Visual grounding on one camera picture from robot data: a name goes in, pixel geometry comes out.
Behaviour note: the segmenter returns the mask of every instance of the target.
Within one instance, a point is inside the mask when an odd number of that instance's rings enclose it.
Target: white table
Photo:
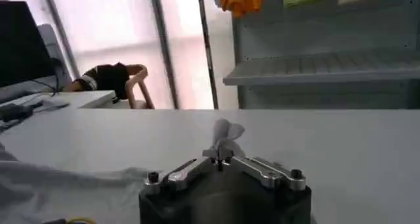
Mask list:
[[[318,223],[418,223],[420,111],[68,108],[0,135],[20,160],[74,171],[174,168],[211,144],[219,118],[249,156],[301,168]]]

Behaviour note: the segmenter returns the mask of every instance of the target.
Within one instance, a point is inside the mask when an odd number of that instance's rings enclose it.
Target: shelf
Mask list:
[[[376,49],[242,62],[225,85],[347,82],[420,78],[420,51]]]

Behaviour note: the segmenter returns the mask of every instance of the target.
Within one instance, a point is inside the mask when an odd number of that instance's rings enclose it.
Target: cable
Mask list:
[[[43,83],[43,82],[40,82],[40,81],[37,81],[36,79],[31,79],[30,81],[33,81],[33,82],[36,82],[36,83],[38,83],[38,84],[40,84],[40,85],[44,85],[44,86],[46,86],[46,87],[48,87],[48,88],[50,88],[50,89],[52,89],[52,91],[53,91],[53,96],[55,96],[56,95],[56,93],[57,93],[57,91],[58,91],[58,89],[56,89],[56,88],[54,88],[54,87],[52,87],[52,86],[50,86],[49,84],[47,84],[47,83]]]

